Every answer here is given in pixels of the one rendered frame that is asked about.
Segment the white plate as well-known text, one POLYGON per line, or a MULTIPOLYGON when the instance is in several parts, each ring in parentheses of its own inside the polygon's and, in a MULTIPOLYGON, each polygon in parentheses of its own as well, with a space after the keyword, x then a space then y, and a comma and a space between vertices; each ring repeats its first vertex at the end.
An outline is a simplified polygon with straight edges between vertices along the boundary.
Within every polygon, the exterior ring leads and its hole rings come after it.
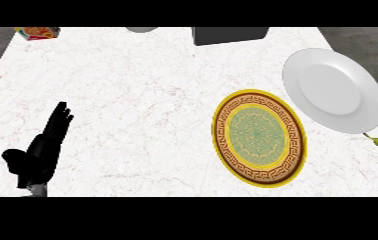
POLYGON ((378 127, 378 81, 346 55, 322 48, 297 51, 282 81, 295 106, 326 128, 360 134, 378 127))

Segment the grey round object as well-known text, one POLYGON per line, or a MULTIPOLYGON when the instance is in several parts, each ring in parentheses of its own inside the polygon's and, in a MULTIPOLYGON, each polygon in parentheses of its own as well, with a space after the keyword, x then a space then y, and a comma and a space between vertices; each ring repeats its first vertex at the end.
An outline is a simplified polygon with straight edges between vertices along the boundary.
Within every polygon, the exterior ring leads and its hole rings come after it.
POLYGON ((133 33, 148 33, 154 31, 158 27, 126 27, 133 33))

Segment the dark grey box appliance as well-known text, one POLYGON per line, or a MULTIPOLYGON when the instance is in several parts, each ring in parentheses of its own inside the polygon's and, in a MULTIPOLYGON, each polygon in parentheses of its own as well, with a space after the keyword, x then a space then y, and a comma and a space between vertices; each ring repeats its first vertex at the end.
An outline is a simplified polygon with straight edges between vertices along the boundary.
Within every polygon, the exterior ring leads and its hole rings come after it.
POLYGON ((193 27, 193 44, 201 46, 258 40, 266 37, 267 31, 267 27, 193 27))

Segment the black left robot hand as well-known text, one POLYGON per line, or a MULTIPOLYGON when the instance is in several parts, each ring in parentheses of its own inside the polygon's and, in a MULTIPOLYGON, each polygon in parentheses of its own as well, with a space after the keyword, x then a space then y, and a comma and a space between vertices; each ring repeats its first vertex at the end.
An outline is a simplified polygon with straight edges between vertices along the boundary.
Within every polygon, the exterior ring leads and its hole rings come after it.
POLYGON ((55 174, 61 145, 66 136, 74 115, 65 102, 59 102, 52 112, 43 133, 31 141, 25 151, 7 149, 1 157, 9 172, 18 176, 18 187, 46 184, 55 174))

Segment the colourful food box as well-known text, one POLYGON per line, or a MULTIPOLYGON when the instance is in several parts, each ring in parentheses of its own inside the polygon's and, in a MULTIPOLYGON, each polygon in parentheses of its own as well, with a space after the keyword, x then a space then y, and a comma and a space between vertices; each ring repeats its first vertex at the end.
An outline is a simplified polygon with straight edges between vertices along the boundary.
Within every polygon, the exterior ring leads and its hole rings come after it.
POLYGON ((28 41, 53 39, 61 32, 59 27, 15 27, 13 30, 28 41))

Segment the green pear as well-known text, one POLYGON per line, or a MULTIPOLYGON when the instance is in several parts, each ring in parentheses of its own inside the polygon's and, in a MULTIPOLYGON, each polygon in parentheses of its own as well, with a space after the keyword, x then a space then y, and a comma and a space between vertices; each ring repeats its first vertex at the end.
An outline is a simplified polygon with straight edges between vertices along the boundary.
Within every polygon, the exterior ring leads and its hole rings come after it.
POLYGON ((378 138, 371 137, 368 133, 363 133, 363 136, 366 136, 372 140, 374 144, 378 146, 378 138))

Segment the yellow patterned plate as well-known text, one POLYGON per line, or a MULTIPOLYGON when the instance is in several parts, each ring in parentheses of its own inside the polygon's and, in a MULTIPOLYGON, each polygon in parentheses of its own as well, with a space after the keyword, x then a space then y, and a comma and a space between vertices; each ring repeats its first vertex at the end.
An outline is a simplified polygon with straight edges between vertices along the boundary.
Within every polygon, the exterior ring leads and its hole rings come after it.
POLYGON ((278 96, 257 89, 232 93, 217 106, 211 134, 222 163, 244 182, 273 188, 294 180, 307 158, 307 136, 278 96))

